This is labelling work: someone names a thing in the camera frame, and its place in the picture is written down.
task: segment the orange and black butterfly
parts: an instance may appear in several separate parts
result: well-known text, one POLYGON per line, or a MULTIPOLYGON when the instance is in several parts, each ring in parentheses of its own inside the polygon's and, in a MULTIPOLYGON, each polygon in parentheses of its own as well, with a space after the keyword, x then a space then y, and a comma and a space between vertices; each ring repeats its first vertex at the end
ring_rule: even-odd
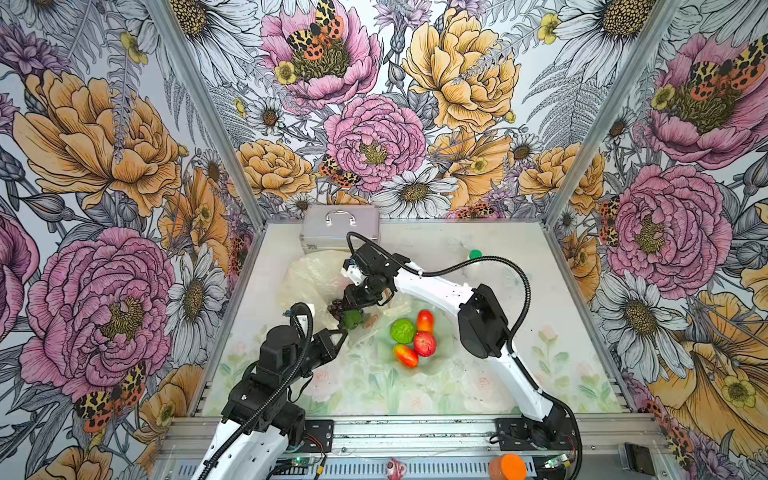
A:
POLYGON ((618 213, 618 195, 614 195, 600 205, 600 215, 603 217, 603 227, 600 229, 600 241, 609 247, 615 247, 619 244, 619 233, 616 231, 616 215, 618 213))
POLYGON ((304 58, 318 61, 331 48, 334 40, 341 39, 344 33, 344 19, 336 14, 333 0, 319 0, 315 7, 315 21, 309 30, 299 30, 288 35, 288 45, 304 58))
POLYGON ((74 403, 74 412, 85 421, 83 430, 86 433, 100 432, 123 410, 135 407, 147 390, 146 381, 144 362, 140 362, 112 390, 80 397, 74 403))
POLYGON ((722 65, 712 61, 699 61, 691 65, 691 98, 704 101, 728 87, 736 91, 746 90, 765 73, 763 61, 766 58, 768 34, 747 45, 737 57, 726 60, 722 65))
POLYGON ((331 182, 341 188, 354 187, 360 182, 360 176, 353 172, 344 171, 335 158, 326 154, 320 161, 317 172, 323 177, 329 177, 331 182))

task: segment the printed pink rose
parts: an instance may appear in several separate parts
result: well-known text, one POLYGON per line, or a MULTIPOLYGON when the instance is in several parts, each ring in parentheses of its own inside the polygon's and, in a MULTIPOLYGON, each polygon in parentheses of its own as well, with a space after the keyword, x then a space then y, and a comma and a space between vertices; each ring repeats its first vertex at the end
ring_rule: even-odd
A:
POLYGON ((663 298, 693 295, 728 255, 733 232, 722 212, 711 176, 691 165, 644 167, 619 196, 619 244, 608 262, 617 275, 629 270, 657 285, 663 298))
POLYGON ((111 389, 140 362, 154 373, 170 350, 163 330, 174 281, 163 250, 135 230, 108 228, 62 248, 29 290, 36 336, 24 345, 22 378, 78 399, 111 389))
POLYGON ((291 93, 299 109, 286 104, 289 110, 319 109, 328 104, 341 104, 357 94, 373 88, 379 75, 381 47, 378 35, 368 36, 354 8, 347 12, 336 0, 336 14, 343 22, 340 39, 323 47, 320 60, 307 60, 294 51, 286 38, 299 30, 309 30, 315 21, 315 7, 309 13, 297 11, 288 16, 264 17, 261 23, 261 56, 264 66, 275 71, 276 79, 291 93))
POLYGON ((360 190, 376 192, 383 181, 424 161, 422 122, 410 108, 380 95, 358 97, 325 123, 328 155, 361 177, 360 190))
POLYGON ((24 305, 24 284, 38 269, 40 254, 19 222, 0 212, 0 341, 24 305))
MULTIPOLYGON (((663 151, 673 160, 714 170, 731 164, 765 138, 768 74, 744 89, 724 81, 705 100, 691 97, 693 64, 710 61, 722 65, 747 48, 747 43, 731 47, 731 40, 718 45, 714 35, 706 40, 696 34, 667 63, 667 71, 656 80, 650 118, 635 132, 638 143, 663 151)), ((768 65, 768 58, 762 63, 768 65)))

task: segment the wall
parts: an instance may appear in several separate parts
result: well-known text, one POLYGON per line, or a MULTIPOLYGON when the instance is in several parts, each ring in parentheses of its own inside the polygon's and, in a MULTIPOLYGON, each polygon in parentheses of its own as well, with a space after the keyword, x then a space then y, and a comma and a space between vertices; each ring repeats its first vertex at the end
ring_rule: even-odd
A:
POLYGON ((187 3, 172 5, 270 217, 321 203, 462 219, 545 212, 654 0, 187 3), (316 4, 335 32, 311 33, 331 23, 316 4))
POLYGON ((768 478, 766 33, 765 2, 681 6, 606 132, 604 194, 553 223, 690 478, 768 478))
POLYGON ((147 478, 253 239, 142 8, 0 2, 3 478, 147 478))

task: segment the red apple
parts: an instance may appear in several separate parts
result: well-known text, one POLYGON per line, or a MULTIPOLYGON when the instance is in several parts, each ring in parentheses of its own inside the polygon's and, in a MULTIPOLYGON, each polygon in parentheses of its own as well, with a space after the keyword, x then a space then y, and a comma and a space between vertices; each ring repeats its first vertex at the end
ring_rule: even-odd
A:
POLYGON ((416 330, 430 333, 435 331, 435 317, 432 316, 432 312, 429 310, 419 312, 419 316, 416 317, 416 330))
POLYGON ((419 356, 407 345, 397 345, 392 349, 392 353, 395 354, 395 358, 397 358, 400 363, 410 369, 419 364, 419 356))
POLYGON ((413 337, 413 349, 419 356, 430 356, 437 350, 435 336, 430 332, 418 332, 413 337))

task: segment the orange lid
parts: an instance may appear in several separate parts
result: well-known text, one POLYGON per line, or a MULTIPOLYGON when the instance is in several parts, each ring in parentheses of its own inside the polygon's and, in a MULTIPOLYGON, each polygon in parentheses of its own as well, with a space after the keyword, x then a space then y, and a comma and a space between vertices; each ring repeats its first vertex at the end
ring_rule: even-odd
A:
POLYGON ((508 453, 502 457, 502 473, 508 480, 523 480, 528 470, 522 458, 508 453))

